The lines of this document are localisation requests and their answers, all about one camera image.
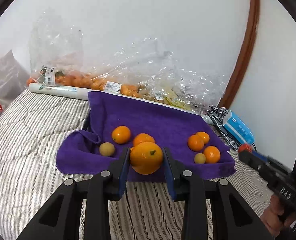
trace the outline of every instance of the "bagged oranges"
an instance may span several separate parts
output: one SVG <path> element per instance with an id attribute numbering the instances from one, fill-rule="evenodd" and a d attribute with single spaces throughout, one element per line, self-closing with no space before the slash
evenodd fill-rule
<path id="1" fill-rule="evenodd" d="M 159 169 L 163 161 L 161 148 L 153 142 L 142 142 L 130 152 L 132 168 L 142 175 L 149 175 Z"/>

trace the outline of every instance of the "clear plastic wrap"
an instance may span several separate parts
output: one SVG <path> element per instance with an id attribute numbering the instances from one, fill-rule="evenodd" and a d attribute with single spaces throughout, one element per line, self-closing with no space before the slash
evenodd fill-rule
<path id="1" fill-rule="evenodd" d="M 66 27 L 52 11 L 36 23 L 31 39 L 28 83 L 90 88 L 205 113 L 224 93 L 223 75 L 208 76 L 180 66 L 155 38 L 116 52 L 105 65 L 80 71 L 82 33 Z"/>
<path id="2" fill-rule="evenodd" d="M 55 86 L 66 74 L 79 70 L 83 64 L 82 36 L 78 28 L 67 26 L 52 9 L 44 12 L 29 40 L 31 78 L 27 85 L 37 82 Z"/>

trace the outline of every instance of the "blue gripper pad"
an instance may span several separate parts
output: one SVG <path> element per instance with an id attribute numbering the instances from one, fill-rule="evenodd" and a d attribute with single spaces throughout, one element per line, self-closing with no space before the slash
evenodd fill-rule
<path id="1" fill-rule="evenodd" d="M 127 148 L 126 157 L 124 158 L 124 163 L 123 163 L 121 173 L 119 176 L 119 197 L 120 197 L 120 199 L 123 196 L 124 190 L 126 188 L 129 165 L 130 165 L 130 149 Z"/>
<path id="2" fill-rule="evenodd" d="M 165 178 L 166 178 L 168 192 L 169 192 L 169 195 L 171 196 L 172 200 L 175 201 L 175 199 L 177 197 L 176 191 L 175 191 L 175 185 L 174 185 L 175 179 L 172 174 L 170 163 L 169 163 L 168 156 L 166 154 L 165 149 L 162 149 L 162 152 L 164 155 L 164 174 L 165 174 Z"/>

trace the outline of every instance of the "black device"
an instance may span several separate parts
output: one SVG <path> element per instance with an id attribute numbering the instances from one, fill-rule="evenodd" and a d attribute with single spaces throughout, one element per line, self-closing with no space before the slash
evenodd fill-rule
<path id="1" fill-rule="evenodd" d="M 296 212 L 296 161 L 291 171 L 271 157 L 263 161 L 247 150 L 239 153 L 239 159 L 257 170 L 259 176 L 268 182 L 267 187 L 280 198 L 284 205 L 284 214 L 279 217 L 282 222 L 292 212 Z"/>
<path id="2" fill-rule="evenodd" d="M 84 240 L 110 237 L 108 200 L 121 199 L 128 169 L 130 149 L 108 170 L 91 179 L 75 182 L 67 179 L 40 208 L 17 240 L 76 240 L 83 199 L 87 199 Z M 174 201 L 185 201 L 182 240 L 208 238 L 206 199 L 211 201 L 214 240 L 273 239 L 248 203 L 228 182 L 203 180 L 172 158 L 163 149 L 164 171 Z"/>

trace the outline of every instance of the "purple towel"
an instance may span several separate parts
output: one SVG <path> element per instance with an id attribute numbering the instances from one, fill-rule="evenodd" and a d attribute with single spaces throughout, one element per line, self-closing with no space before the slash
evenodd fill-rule
<path id="1" fill-rule="evenodd" d="M 96 174 L 106 170 L 120 156 L 123 147 L 132 147 L 132 140 L 139 133 L 151 135 L 161 148 L 169 147 L 174 159 L 181 161 L 187 169 L 203 179 L 227 177 L 235 173 L 235 161 L 227 152 L 229 147 L 200 116 L 100 91 L 89 92 L 88 96 L 91 107 L 90 127 L 87 131 L 73 132 L 62 143 L 57 154 L 57 167 L 62 173 Z M 116 144 L 111 138 L 114 128 L 120 125 L 131 130 L 131 141 L 124 145 Z M 218 163 L 194 163 L 196 153 L 188 148 L 187 140 L 198 131 L 204 131 L 210 136 L 205 147 L 213 145 L 219 149 L 221 158 Z M 103 142 L 115 145 L 113 157 L 100 155 L 99 145 Z M 151 175 L 140 175 L 130 167 L 128 180 L 163 182 L 163 167 Z"/>

